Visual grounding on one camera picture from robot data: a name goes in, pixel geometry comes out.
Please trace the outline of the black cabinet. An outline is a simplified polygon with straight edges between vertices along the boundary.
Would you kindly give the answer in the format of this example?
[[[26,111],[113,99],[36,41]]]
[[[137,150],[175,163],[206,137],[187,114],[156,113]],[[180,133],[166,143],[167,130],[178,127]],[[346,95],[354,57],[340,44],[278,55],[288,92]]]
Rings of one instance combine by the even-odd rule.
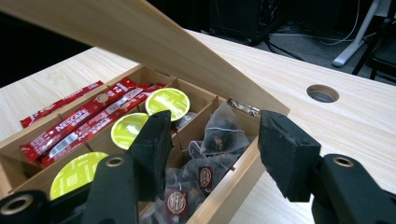
[[[209,33],[255,46],[275,27],[282,0],[210,0]]]

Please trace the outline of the wooden box with window lid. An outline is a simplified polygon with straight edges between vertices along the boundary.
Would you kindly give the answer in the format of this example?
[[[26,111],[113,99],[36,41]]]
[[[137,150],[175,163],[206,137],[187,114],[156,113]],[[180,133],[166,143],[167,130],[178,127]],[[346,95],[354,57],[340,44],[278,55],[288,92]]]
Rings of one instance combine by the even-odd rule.
[[[145,0],[0,0],[0,11],[284,115],[289,109]]]

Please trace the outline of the green foil coffee capsule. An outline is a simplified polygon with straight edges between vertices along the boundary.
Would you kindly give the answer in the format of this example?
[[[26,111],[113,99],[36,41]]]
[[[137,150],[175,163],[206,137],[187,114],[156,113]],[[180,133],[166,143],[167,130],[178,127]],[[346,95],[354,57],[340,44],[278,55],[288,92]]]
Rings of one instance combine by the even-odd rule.
[[[147,113],[131,113],[118,119],[110,131],[112,142],[117,147],[127,150],[148,119]]]
[[[190,111],[190,107],[187,94],[176,88],[158,89],[152,92],[145,102],[145,109],[149,115],[169,110],[172,121],[182,119]]]
[[[49,189],[49,198],[57,199],[91,183],[99,161],[105,157],[107,157],[105,152],[89,152],[71,160],[54,177]]]

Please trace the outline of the pile of clear tea bags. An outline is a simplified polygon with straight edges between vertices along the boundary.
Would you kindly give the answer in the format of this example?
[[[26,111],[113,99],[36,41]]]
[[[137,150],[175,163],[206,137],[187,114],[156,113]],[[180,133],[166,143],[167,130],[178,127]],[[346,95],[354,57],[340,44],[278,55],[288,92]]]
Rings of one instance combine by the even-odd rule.
[[[166,170],[165,197],[139,224],[186,224],[248,146],[239,119],[228,104],[221,104],[205,126],[204,139],[189,143],[186,163]]]

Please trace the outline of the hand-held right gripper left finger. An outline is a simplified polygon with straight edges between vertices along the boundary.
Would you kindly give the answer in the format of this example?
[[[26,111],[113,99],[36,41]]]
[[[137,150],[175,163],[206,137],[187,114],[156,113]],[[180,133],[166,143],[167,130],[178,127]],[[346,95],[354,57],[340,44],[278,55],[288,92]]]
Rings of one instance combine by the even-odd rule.
[[[128,149],[134,161],[140,202],[164,198],[166,165],[172,148],[171,112],[164,110],[149,116]]]

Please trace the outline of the black folding chair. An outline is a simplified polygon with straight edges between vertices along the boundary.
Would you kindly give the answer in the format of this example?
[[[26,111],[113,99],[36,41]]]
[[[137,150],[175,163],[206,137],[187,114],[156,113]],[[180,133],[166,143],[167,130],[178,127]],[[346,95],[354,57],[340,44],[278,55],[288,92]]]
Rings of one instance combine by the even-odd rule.
[[[377,77],[396,84],[396,19],[384,19],[352,71],[357,75],[366,65],[371,69],[369,78]]]

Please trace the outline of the red coffee stick packet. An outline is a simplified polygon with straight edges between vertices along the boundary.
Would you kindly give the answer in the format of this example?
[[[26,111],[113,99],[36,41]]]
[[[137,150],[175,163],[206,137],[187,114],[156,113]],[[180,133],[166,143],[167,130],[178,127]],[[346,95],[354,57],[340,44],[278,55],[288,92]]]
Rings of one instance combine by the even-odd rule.
[[[106,92],[96,95],[85,105],[70,113],[28,144],[21,145],[21,152],[29,162],[35,161],[85,121],[102,111],[106,106],[115,103],[121,96],[136,86],[137,83],[128,77],[123,78],[111,86]]]
[[[89,91],[92,91],[102,85],[103,85],[103,82],[101,80],[98,80],[88,86],[83,87],[82,89],[79,89],[79,90],[65,96],[64,98],[62,98],[50,105],[45,106],[44,108],[36,111],[34,114],[32,114],[24,119],[21,119],[20,123],[21,123],[22,128],[27,128],[27,127],[31,126],[33,123],[39,121],[40,119],[43,119],[44,117],[53,113],[54,111],[66,106],[70,103],[73,103],[75,100],[82,97],[85,93],[88,93]]]
[[[39,163],[44,167],[52,165],[77,147],[84,145],[88,140],[92,139],[108,125],[139,106],[152,92],[163,87],[164,84],[156,83],[148,86],[147,88],[138,86],[137,88],[128,91],[114,104],[108,106],[106,109],[102,110],[100,113],[93,116],[67,135],[49,152],[46,152],[44,157],[39,160]]]

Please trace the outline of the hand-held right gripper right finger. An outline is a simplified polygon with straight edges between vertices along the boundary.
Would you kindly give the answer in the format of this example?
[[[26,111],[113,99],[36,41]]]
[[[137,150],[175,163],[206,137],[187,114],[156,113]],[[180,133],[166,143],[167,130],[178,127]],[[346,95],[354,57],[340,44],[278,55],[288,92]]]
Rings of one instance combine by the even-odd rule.
[[[282,195],[290,202],[308,202],[308,170],[317,164],[321,144],[287,116],[263,110],[258,148]]]

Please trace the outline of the white desk frame leg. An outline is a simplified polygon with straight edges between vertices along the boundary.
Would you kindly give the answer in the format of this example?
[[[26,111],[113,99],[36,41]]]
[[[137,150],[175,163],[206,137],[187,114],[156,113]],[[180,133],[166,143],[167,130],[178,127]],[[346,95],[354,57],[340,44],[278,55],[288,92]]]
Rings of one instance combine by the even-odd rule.
[[[390,0],[373,0],[364,20],[353,41],[332,61],[334,67],[342,67],[363,45],[363,37],[374,16],[386,17],[389,10]]]

